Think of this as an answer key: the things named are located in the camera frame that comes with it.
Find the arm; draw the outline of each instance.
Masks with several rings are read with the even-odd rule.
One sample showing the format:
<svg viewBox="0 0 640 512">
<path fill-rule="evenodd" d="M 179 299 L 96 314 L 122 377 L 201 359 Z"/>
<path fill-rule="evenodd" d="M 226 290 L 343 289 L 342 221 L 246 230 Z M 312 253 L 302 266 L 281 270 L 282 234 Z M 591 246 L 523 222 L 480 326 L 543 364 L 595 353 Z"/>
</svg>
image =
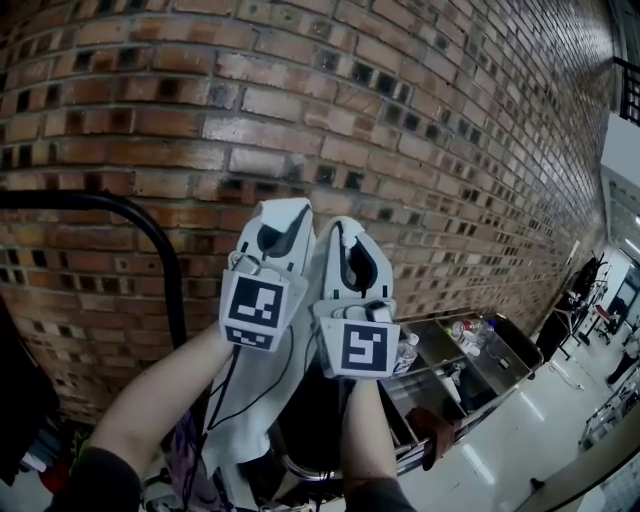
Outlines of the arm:
<svg viewBox="0 0 640 512">
<path fill-rule="evenodd" d="M 415 512 L 397 480 L 396 454 L 375 381 L 358 381 L 340 440 L 347 512 Z"/>
<path fill-rule="evenodd" d="M 351 393 L 340 452 L 345 494 L 370 479 L 396 478 L 396 454 L 375 381 L 359 380 Z"/>
<path fill-rule="evenodd" d="M 108 450 L 143 477 L 162 438 L 231 355 L 218 323 L 145 370 L 116 398 L 90 445 Z"/>
</svg>

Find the metal rail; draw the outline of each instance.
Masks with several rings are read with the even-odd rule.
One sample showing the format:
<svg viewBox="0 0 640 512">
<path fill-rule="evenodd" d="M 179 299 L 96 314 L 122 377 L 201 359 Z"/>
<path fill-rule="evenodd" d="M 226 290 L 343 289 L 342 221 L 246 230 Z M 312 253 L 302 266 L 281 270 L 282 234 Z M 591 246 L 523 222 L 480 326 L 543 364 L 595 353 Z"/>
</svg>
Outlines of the metal rail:
<svg viewBox="0 0 640 512">
<path fill-rule="evenodd" d="M 182 274 L 176 252 L 158 223 L 140 206 L 110 192 L 66 190 L 0 191 L 0 208 L 29 210 L 107 210 L 121 215 L 149 237 L 162 260 L 164 296 L 174 348 L 187 341 Z"/>
</svg>

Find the black sleeve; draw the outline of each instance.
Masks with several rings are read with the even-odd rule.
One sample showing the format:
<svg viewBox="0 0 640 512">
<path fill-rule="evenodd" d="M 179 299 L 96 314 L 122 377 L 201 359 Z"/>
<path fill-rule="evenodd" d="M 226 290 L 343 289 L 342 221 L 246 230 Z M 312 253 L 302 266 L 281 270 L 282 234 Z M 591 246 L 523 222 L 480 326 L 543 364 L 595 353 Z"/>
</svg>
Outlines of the black sleeve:
<svg viewBox="0 0 640 512">
<path fill-rule="evenodd" d="M 369 480 L 347 497 L 347 512 L 415 512 L 400 484 L 391 478 Z"/>
<path fill-rule="evenodd" d="M 107 450 L 88 448 L 47 511 L 137 512 L 139 504 L 140 479 L 131 466 Z"/>
</svg>

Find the tiled floor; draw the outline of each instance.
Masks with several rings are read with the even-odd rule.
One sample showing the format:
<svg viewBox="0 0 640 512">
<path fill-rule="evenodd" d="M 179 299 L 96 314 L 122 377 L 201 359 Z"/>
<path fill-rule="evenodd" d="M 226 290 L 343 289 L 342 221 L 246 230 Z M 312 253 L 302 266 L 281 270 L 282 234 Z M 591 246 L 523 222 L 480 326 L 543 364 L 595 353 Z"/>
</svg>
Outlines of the tiled floor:
<svg viewBox="0 0 640 512">
<path fill-rule="evenodd" d="M 433 470 L 402 476 L 411 504 L 419 512 L 515 510 L 530 494 L 530 478 L 544 480 L 576 456 L 585 420 L 611 394 L 604 378 L 622 355 L 621 337 L 605 346 L 592 333 L 589 347 L 569 344 L 573 359 L 558 352 L 553 366 L 526 381 Z M 342 510 L 344 502 L 335 502 L 325 512 Z"/>
</svg>

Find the brick wall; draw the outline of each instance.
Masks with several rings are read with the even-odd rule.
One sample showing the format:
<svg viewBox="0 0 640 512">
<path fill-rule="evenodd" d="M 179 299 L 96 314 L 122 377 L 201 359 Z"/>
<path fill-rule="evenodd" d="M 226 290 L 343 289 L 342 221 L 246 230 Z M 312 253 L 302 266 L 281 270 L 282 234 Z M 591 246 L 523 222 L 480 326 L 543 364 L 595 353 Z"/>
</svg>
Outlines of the brick wall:
<svg viewBox="0 0 640 512">
<path fill-rule="evenodd" d="M 0 27 L 0 186 L 103 190 L 166 229 L 190 332 L 253 205 L 360 219 L 398 317 L 531 330 L 603 236 L 612 73 L 596 0 L 21 0 Z M 149 240 L 100 211 L 0 211 L 2 296 L 66 414 L 171 350 Z"/>
</svg>

